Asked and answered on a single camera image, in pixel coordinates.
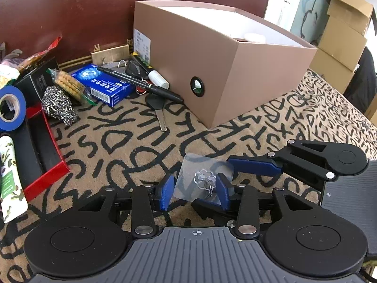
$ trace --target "blue medicine box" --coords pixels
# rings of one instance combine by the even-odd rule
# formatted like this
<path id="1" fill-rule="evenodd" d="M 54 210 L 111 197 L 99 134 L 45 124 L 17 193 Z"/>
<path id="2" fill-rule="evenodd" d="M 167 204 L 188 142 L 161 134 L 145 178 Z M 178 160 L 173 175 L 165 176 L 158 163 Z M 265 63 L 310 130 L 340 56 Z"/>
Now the blue medicine box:
<path id="1" fill-rule="evenodd" d="M 74 72 L 72 76 L 84 84 L 94 97 L 111 107 L 135 90 L 134 85 L 97 70 L 93 64 Z"/>

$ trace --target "cartoon mural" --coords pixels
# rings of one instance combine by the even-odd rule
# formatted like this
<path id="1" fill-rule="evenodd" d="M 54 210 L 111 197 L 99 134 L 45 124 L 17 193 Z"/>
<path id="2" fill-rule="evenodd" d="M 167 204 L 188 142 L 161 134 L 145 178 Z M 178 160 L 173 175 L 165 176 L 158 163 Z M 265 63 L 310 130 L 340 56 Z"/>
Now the cartoon mural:
<path id="1" fill-rule="evenodd" d="M 317 46 L 327 24 L 326 0 L 300 0 L 291 32 Z"/>

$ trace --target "round hole in box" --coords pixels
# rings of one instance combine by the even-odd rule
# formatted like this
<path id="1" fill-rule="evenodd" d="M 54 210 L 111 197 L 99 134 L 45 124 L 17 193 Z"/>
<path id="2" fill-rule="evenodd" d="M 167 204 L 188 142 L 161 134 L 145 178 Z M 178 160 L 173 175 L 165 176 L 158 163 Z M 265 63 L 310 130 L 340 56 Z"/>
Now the round hole in box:
<path id="1" fill-rule="evenodd" d="M 197 97 L 203 97 L 204 95 L 204 83 L 197 76 L 193 76 L 190 81 L 191 90 Z"/>

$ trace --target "patterned fabric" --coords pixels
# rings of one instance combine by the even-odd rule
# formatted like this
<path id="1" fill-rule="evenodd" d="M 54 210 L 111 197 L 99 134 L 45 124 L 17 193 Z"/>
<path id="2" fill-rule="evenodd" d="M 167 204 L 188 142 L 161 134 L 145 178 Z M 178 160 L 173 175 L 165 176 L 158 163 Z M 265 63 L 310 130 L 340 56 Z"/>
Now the patterned fabric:
<path id="1" fill-rule="evenodd" d="M 158 182 L 166 173 L 180 171 L 186 153 L 226 159 L 229 155 L 263 155 L 281 149 L 288 139 L 346 142 L 362 148 L 369 158 L 377 155 L 377 129 L 339 92 L 321 77 L 308 71 L 299 87 L 208 130 L 185 107 L 169 103 L 164 109 L 167 132 L 161 132 L 144 96 L 131 97 L 115 108 L 99 103 L 78 109 L 80 120 L 71 127 L 52 123 L 56 141 L 71 172 L 29 204 L 27 213 L 8 224 L 0 220 L 0 279 L 23 282 L 32 275 L 23 254 L 30 230 L 73 203 L 89 197 L 104 186 L 130 191 L 133 187 Z M 312 201 L 319 193 L 282 175 L 268 178 L 248 174 L 235 176 L 261 191 L 285 187 Z M 120 224 L 129 230 L 129 212 Z M 269 220 L 262 213 L 262 222 Z M 168 213 L 155 213 L 159 225 L 208 226 L 190 203 L 173 199 Z"/>

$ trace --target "red-brown headboard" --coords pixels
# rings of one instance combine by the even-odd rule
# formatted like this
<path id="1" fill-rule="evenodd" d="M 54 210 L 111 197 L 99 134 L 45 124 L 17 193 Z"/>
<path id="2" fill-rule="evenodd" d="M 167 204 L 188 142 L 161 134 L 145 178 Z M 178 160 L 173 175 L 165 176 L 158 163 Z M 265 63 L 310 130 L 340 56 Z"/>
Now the red-brown headboard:
<path id="1" fill-rule="evenodd" d="M 63 36 L 59 62 L 89 55 L 95 44 L 120 45 L 132 38 L 136 0 L 0 0 L 0 42 L 27 57 Z M 192 0 L 223 4 L 264 17 L 268 0 Z"/>

